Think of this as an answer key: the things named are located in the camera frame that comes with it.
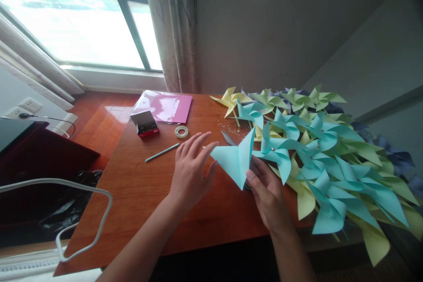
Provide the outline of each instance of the wooden desk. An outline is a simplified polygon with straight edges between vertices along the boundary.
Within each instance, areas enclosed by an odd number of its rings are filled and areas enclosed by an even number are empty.
[[[248,133],[248,124],[236,127],[234,119],[223,116],[226,108],[208,95],[193,95],[187,127],[189,135],[211,131],[208,142],[226,145],[221,129],[235,142]],[[145,159],[186,139],[175,136],[175,125],[160,124],[160,134],[140,139],[130,121],[100,179],[97,187],[110,191],[113,206],[98,243],[67,263],[60,263],[55,275],[107,266],[135,235],[170,189],[174,170],[172,150],[149,162]],[[205,166],[208,169],[212,158]],[[297,195],[284,187],[285,199],[295,227],[310,226],[311,221],[298,221]],[[107,206],[104,195],[93,194],[66,250],[66,256],[89,245]],[[166,244],[163,255],[204,248],[232,241],[267,235],[251,192],[240,191],[235,182],[218,167],[211,191],[183,219]]]

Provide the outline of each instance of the curtain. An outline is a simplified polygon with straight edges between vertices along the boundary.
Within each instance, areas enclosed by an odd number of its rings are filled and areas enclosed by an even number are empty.
[[[0,67],[32,89],[69,110],[72,95],[84,91],[47,54],[0,15]]]
[[[197,93],[196,0],[148,0],[168,91]]]

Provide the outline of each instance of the red box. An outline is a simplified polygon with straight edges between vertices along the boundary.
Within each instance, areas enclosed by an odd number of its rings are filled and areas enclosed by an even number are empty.
[[[140,112],[131,115],[132,122],[137,127],[137,134],[140,138],[159,133],[157,123],[151,111]]]

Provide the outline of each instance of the window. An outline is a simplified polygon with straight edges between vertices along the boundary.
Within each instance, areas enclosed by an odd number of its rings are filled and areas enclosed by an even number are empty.
[[[162,71],[147,0],[0,0],[0,12],[58,64]]]

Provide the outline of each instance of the white wall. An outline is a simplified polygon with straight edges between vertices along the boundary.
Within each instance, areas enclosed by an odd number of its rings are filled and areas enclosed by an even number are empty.
[[[311,77],[349,101],[354,117],[423,84],[423,1],[386,0]]]
[[[203,93],[302,86],[383,0],[197,0]]]
[[[344,110],[363,118],[374,134],[411,153],[416,169],[406,176],[423,177],[422,0],[384,1],[304,88],[317,84],[340,93],[348,101]],[[420,97],[386,106],[412,90]]]
[[[25,83],[16,79],[5,70],[0,69],[0,115],[7,113],[13,107],[17,106],[27,97],[32,97],[42,103],[43,108],[37,111],[38,116],[48,116],[57,119],[66,119],[68,113],[58,107],[50,100],[37,93],[35,90],[27,86]],[[58,126],[60,121],[49,120],[44,118],[30,118],[36,121],[47,121],[52,126]]]
[[[422,122],[423,100],[419,98],[404,105],[402,109],[368,124],[370,131],[385,136],[391,145],[410,152],[416,168],[405,174],[408,179],[414,174],[423,178]]]

